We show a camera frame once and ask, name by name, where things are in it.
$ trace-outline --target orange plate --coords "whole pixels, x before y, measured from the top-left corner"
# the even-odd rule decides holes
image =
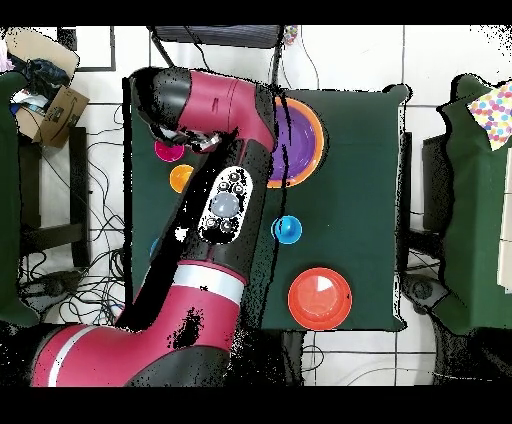
[[[171,171],[169,182],[174,191],[178,193],[183,191],[193,170],[194,168],[190,165],[178,165]]]
[[[345,279],[328,268],[311,268],[300,274],[288,292],[288,308],[295,321],[314,330],[332,330],[352,307],[352,293]]]
[[[276,97],[276,106],[281,106],[281,99]],[[293,107],[301,112],[309,121],[311,126],[313,127],[313,133],[315,134],[315,151],[313,153],[313,158],[309,165],[295,178],[288,178],[286,180],[288,187],[292,187],[294,185],[300,184],[306,178],[308,178],[316,169],[318,164],[320,163],[320,159],[322,159],[322,153],[324,150],[324,132],[322,130],[322,124],[318,120],[315,113],[304,103],[299,102],[294,99],[286,99],[286,105],[288,107]],[[267,188],[281,188],[282,181],[269,181],[267,183]]]

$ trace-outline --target orange cup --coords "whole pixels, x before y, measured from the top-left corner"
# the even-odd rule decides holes
[[[190,165],[178,165],[171,171],[169,181],[175,192],[181,193],[183,191],[193,170],[194,168]]]
[[[328,268],[312,268],[300,274],[288,292],[288,308],[295,321],[314,330],[332,330],[352,307],[350,286]]]

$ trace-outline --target pink cup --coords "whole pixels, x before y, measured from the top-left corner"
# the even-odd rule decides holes
[[[156,140],[155,153],[164,162],[175,162],[185,154],[185,146],[167,147],[160,140]]]

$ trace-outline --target red plate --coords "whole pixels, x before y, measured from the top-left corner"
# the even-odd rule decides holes
[[[328,268],[312,268],[300,274],[288,292],[288,308],[295,321],[314,330],[332,330],[352,307],[352,293],[345,279]]]

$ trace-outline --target cardboard box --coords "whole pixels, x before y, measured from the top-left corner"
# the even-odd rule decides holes
[[[69,129],[76,125],[87,103],[87,97],[69,87],[61,87],[45,116],[26,107],[16,112],[20,132],[36,143],[63,147],[69,138]]]
[[[59,43],[29,28],[10,28],[5,36],[8,51],[23,61],[46,59],[73,78],[79,57]],[[16,112],[19,131],[34,142],[63,147],[89,99],[69,87],[61,87],[46,115],[21,107]]]

